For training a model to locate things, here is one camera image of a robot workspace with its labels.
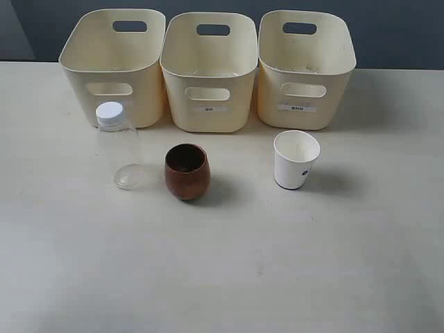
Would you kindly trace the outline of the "left cream plastic bin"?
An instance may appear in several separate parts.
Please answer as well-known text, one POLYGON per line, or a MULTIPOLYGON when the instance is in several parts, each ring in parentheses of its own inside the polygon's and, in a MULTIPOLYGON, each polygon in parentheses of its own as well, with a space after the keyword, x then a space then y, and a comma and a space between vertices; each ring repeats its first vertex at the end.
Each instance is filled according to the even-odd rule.
POLYGON ((137 128, 162 118, 165 29, 164 14, 145 8, 100 9, 80 18, 58 61, 92 126, 96 108, 108 101, 122 104, 137 128))

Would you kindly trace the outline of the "clear plastic bottle white cap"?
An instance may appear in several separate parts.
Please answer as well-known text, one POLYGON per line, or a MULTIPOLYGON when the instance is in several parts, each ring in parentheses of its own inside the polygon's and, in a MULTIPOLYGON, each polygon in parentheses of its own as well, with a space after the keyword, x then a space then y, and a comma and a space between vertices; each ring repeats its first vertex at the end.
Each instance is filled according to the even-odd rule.
POLYGON ((110 163, 113 183, 120 189, 141 186, 147 179, 142 162, 137 129, 131 123, 125 107, 108 101, 96 108, 99 151, 110 163))

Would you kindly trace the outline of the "cream plastic bin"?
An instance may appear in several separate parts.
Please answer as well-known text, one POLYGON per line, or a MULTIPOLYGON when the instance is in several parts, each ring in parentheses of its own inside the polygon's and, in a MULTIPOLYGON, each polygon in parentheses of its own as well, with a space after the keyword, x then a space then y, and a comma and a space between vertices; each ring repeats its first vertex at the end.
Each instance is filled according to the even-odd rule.
POLYGON ((357 64, 347 24, 324 12, 274 10, 261 19, 258 48, 258 117, 277 128, 326 128, 357 64))
POLYGON ((258 65, 254 21, 232 12, 186 12, 168 25, 160 56, 171 116, 196 133, 246 125, 258 65))
POLYGON ((108 101, 122 104, 137 128, 162 118, 165 29, 164 14, 145 8, 100 9, 80 18, 58 61, 92 126, 96 108, 108 101))

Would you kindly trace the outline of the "white paper cup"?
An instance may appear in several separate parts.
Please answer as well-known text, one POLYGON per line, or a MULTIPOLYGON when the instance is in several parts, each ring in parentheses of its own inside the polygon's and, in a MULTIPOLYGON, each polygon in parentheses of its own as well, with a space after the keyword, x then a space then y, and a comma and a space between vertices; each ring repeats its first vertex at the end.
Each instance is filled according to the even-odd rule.
POLYGON ((321 153, 318 141, 301 130, 286 130, 276 135, 273 148, 276 183, 290 190, 302 187, 321 153))

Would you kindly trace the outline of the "brown wooden cup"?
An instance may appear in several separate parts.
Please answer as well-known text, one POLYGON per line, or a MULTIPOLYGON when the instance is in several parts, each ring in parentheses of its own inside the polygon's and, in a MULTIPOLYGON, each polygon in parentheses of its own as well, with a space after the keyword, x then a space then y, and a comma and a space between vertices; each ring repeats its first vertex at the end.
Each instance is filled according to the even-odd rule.
POLYGON ((206 152, 195 144, 171 148, 164 163, 167 189, 180 200, 200 198, 210 184, 210 166, 206 152))

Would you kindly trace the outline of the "right cream plastic bin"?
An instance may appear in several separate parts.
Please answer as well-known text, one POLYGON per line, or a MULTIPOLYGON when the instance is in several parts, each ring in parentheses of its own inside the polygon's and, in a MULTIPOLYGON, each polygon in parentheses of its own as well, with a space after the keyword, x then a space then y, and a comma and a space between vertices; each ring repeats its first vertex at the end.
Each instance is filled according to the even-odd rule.
POLYGON ((326 128, 357 64, 347 24, 324 12, 274 10, 261 19, 258 48, 258 117, 277 128, 326 128))

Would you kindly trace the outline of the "middle cream plastic bin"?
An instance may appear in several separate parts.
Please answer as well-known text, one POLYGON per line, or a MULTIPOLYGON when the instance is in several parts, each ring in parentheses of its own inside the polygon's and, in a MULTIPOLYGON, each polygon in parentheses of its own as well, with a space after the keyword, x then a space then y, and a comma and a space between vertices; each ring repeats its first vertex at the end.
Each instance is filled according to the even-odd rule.
POLYGON ((196 133, 246 125, 258 65, 254 21, 232 12, 186 12, 168 25, 160 56, 171 116, 196 133))

